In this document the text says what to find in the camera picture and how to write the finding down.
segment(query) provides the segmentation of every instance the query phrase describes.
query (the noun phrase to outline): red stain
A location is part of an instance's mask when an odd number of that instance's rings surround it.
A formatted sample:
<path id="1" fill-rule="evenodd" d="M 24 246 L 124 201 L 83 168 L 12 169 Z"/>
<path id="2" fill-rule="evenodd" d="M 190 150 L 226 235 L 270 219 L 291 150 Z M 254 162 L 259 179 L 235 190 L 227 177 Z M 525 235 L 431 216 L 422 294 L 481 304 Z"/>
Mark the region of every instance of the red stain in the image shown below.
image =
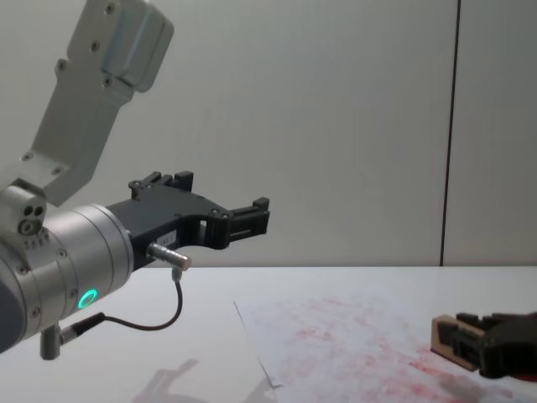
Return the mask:
<path id="1" fill-rule="evenodd" d="M 330 332 L 323 332 L 320 329 L 314 329 L 312 327 L 299 330 L 296 333 L 296 337 L 300 340 L 310 340 L 310 339 L 316 339 L 316 340 L 322 340 L 323 342 L 331 342 L 334 340 L 334 337 Z"/>
<path id="2" fill-rule="evenodd" d="M 446 377 L 446 378 L 453 378 L 455 379 L 455 375 L 449 374 L 445 371 L 430 367 L 429 365 L 421 362 L 421 361 L 413 361 L 409 363 L 411 367 L 414 367 L 416 369 L 419 369 L 424 374 L 437 376 L 437 377 Z"/>
<path id="3" fill-rule="evenodd" d="M 368 321 L 366 321 L 363 317 L 354 317 L 354 322 L 360 326 L 369 327 Z"/>
<path id="4" fill-rule="evenodd" d="M 322 300 L 324 302 L 326 302 L 327 304 L 332 304 L 332 305 L 336 305 L 336 306 L 352 306 L 352 305 L 346 304 L 344 302 L 338 301 L 338 300 L 336 300 L 334 298 L 323 298 Z"/>

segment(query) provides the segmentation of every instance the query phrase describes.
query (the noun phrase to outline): white table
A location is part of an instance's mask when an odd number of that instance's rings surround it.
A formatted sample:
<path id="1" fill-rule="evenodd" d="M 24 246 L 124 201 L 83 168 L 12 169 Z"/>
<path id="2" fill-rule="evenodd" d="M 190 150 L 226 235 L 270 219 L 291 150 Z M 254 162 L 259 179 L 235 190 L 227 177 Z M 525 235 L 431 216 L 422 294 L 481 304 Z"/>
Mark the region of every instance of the white table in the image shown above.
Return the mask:
<path id="1" fill-rule="evenodd" d="M 459 311 L 537 311 L 536 285 L 537 268 L 193 268 L 183 279 L 184 314 L 172 328 L 138 332 L 104 323 L 65 346 L 54 362 L 40 360 L 39 338 L 31 338 L 0 356 L 0 401 L 269 402 L 271 392 L 235 300 L 383 286 L 405 296 L 428 322 Z M 169 270 L 145 269 L 63 325 L 98 311 L 159 324 L 174 309 Z M 537 385 L 502 382 L 537 398 Z"/>

